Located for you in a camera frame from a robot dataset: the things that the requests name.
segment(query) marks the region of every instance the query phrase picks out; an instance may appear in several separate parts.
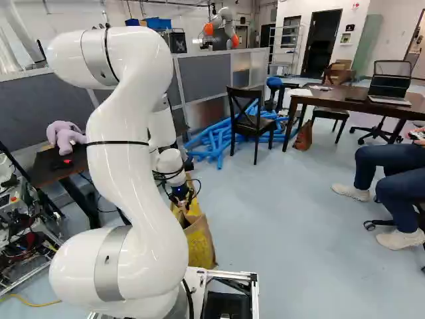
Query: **blue stool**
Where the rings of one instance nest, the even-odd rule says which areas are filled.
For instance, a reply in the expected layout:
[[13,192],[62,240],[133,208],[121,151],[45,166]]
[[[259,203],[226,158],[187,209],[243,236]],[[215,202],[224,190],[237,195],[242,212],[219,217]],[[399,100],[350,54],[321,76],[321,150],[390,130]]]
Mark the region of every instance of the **blue stool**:
[[276,76],[272,76],[267,79],[266,84],[270,89],[270,99],[265,101],[264,108],[271,112],[274,109],[274,96],[276,95],[276,91],[282,86],[282,80]]

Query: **window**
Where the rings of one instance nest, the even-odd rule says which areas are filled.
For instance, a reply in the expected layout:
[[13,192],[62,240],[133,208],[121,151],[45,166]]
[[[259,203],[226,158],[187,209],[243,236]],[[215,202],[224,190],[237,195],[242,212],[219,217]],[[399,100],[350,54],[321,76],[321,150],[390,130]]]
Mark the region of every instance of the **window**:
[[280,41],[281,48],[295,48],[297,46],[297,38],[299,32],[299,24],[301,23],[301,15],[297,17],[286,17],[282,29],[282,39]]

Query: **yellow bag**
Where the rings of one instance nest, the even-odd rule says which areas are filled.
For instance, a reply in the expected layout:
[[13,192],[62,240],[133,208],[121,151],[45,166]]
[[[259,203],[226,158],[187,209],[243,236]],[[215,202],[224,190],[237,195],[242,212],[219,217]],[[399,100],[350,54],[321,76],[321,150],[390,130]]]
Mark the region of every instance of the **yellow bag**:
[[189,266],[205,269],[214,268],[215,249],[208,226],[207,216],[202,213],[197,198],[192,200],[189,210],[171,203],[171,211],[176,216],[187,238],[189,246]]

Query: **wheel caster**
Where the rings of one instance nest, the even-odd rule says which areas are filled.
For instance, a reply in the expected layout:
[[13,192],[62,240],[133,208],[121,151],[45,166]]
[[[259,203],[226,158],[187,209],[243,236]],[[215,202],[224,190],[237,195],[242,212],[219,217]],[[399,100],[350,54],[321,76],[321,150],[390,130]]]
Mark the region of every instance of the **wheel caster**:
[[365,221],[363,223],[363,227],[367,230],[367,231],[374,231],[376,229],[376,225],[374,223],[372,223],[372,221]]

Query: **doorway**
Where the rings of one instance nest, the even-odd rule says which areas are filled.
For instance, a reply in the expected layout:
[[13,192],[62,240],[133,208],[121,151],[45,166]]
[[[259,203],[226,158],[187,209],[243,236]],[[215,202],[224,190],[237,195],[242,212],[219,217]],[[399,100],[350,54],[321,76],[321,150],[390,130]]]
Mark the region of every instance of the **doorway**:
[[412,78],[425,80],[425,15],[420,13],[418,24],[412,35],[404,60],[412,64]]
[[239,38],[239,45],[236,49],[246,49],[248,46],[248,27],[246,25],[237,25],[236,35]]
[[261,35],[260,35],[260,48],[270,47],[270,52],[268,56],[268,62],[271,63],[273,57],[273,44],[274,44],[274,32],[275,29],[272,29],[276,26],[275,23],[269,25],[261,26]]
[[321,78],[329,66],[342,12],[342,9],[313,12],[301,76]]

